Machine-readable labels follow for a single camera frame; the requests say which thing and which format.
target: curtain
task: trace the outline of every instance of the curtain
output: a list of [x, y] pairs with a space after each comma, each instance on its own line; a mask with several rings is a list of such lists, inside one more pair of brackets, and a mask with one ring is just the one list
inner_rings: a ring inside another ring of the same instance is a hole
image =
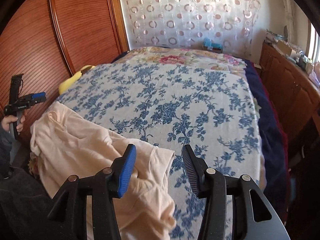
[[224, 53], [249, 56], [259, 0], [121, 0], [130, 49], [200, 49], [205, 37]]
[[287, 33], [288, 33], [288, 42], [291, 44], [296, 43], [295, 38], [295, 29], [294, 29], [294, 14], [295, 7], [293, 0], [283, 0], [284, 10], [285, 10], [285, 19], [287, 23]]

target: floral fabric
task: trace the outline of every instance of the floral fabric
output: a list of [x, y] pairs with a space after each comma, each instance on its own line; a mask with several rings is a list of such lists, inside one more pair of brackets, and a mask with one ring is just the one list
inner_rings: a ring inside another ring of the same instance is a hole
[[133, 49], [117, 61], [117, 63], [125, 62], [181, 64], [190, 67], [226, 71], [247, 80], [244, 71], [246, 64], [242, 59], [206, 50], [145, 47]]
[[[245, 173], [257, 183], [261, 150], [247, 82], [226, 71], [193, 67], [201, 62], [201, 67], [211, 68], [214, 61], [223, 62], [222, 67], [243, 67], [242, 61], [205, 51], [172, 51], [143, 48], [118, 64], [98, 65], [58, 101], [126, 138], [175, 151], [168, 181], [177, 226], [170, 236], [189, 240], [197, 239], [205, 200], [191, 192], [182, 146], [190, 144], [196, 156], [225, 175]], [[232, 200], [228, 198], [226, 239], [231, 239], [231, 228]]]

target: person's arm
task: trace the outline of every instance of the person's arm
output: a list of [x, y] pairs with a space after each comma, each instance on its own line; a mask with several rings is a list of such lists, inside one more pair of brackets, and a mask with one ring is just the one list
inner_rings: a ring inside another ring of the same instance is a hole
[[[12, 149], [13, 136], [9, 133], [10, 123], [15, 122], [17, 117], [5, 116], [0, 122], [0, 176], [3, 178], [8, 177], [8, 171], [10, 166], [10, 151]], [[17, 126], [17, 131], [21, 132], [23, 129], [23, 123], [25, 116], [22, 115], [20, 124]]]

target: shirt sleeve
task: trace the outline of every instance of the shirt sleeve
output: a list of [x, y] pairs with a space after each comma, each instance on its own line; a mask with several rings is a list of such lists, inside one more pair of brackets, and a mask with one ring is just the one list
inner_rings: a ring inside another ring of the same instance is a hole
[[0, 177], [3, 178], [8, 176], [11, 148], [12, 136], [2, 128], [0, 122]]

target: silver screw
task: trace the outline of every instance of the silver screw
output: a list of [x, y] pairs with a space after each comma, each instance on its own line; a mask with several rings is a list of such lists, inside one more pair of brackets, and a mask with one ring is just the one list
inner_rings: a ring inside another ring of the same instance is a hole
[[244, 181], [249, 181], [251, 178], [250, 178], [249, 175], [244, 174], [244, 175], [242, 175], [242, 179], [243, 179]]
[[112, 169], [111, 169], [110, 167], [107, 167], [107, 168], [104, 168], [104, 169], [102, 170], [102, 172], [103, 172], [104, 174], [110, 174], [110, 173], [112, 172]]
[[71, 182], [76, 181], [76, 179], [77, 179], [77, 176], [76, 176], [76, 175], [71, 175], [71, 176], [69, 176], [69, 178], [68, 178], [68, 180], [71, 181]]
[[209, 173], [209, 174], [215, 174], [215, 173], [216, 173], [216, 170], [213, 169], [213, 168], [207, 168], [207, 173]]

